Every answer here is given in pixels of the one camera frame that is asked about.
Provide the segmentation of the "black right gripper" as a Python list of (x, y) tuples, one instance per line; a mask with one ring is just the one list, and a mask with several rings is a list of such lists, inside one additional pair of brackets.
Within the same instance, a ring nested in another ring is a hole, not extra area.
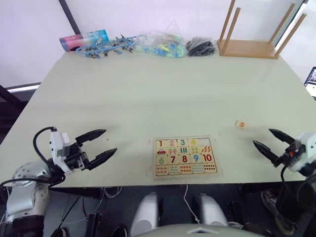
[[(306, 146), (300, 142), (295, 142), (295, 139), (288, 134), (274, 128), (269, 128), (269, 131), (274, 137), (289, 145), (282, 155), (285, 168), (303, 168), (305, 166), (302, 155), (306, 152)], [(256, 149), (265, 156), (274, 167), (278, 167), (282, 161), (281, 158), (275, 155), (270, 148), (261, 142), (253, 140)]]

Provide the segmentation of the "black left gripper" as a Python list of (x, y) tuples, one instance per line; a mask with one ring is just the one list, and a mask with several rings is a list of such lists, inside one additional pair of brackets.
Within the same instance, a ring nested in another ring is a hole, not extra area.
[(82, 134), (76, 137), (76, 143), (73, 143), (70, 146), (69, 155), (66, 156), (66, 159), (64, 160), (70, 170), (73, 170), (73, 169), (85, 170), (87, 168), (88, 170), (93, 170), (96, 167), (105, 163), (108, 159), (110, 159), (115, 154), (115, 152), (118, 150), (117, 148), (107, 150), (97, 155), (94, 160), (89, 162), (86, 152), (83, 152), (81, 150), (81, 146), (83, 145), (83, 143), (87, 141), (92, 141), (98, 138), (99, 136), (104, 134), (106, 131), (107, 131), (106, 129), (96, 129), (96, 130), (89, 131), (85, 134)]

